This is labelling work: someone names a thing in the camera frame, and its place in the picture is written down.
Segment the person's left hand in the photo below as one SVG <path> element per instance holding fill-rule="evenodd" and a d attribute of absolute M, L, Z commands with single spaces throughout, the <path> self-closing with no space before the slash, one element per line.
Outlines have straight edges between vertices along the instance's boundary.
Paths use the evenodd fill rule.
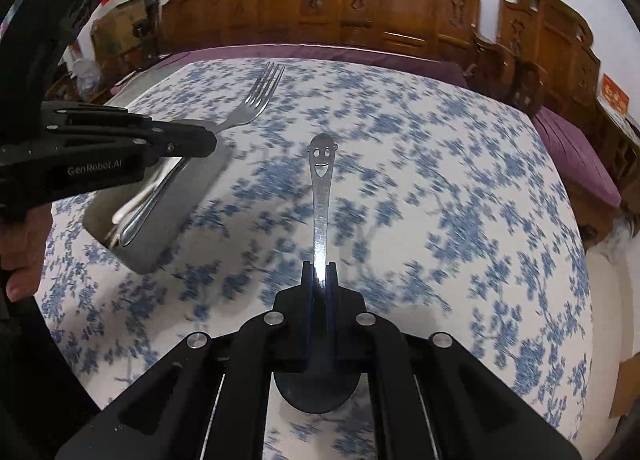
<path fill-rule="evenodd" d="M 38 291 L 52 222 L 51 205 L 45 204 L 29 210 L 24 222 L 1 224 L 1 268 L 11 273 L 6 283 L 11 302 Z"/>

